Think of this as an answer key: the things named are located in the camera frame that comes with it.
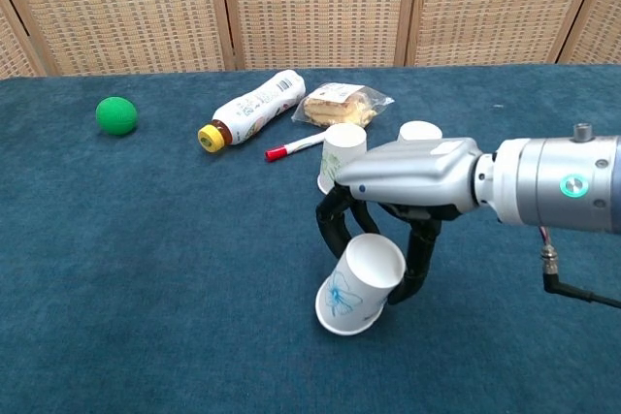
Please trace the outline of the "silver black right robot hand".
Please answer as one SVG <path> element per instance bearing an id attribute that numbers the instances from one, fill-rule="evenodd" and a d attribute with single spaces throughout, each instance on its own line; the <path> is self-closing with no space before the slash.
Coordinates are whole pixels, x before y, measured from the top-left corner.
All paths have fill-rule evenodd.
<path id="1" fill-rule="evenodd" d="M 409 224 L 406 271 L 387 302 L 409 299 L 427 277 L 442 223 L 478 207 L 474 172 L 481 156 L 466 137 L 385 143 L 355 157 L 337 170 L 334 186 L 316 207 L 324 241 L 335 256 L 344 252 L 352 239 L 347 210 L 365 233 L 377 234 L 369 203 Z"/>

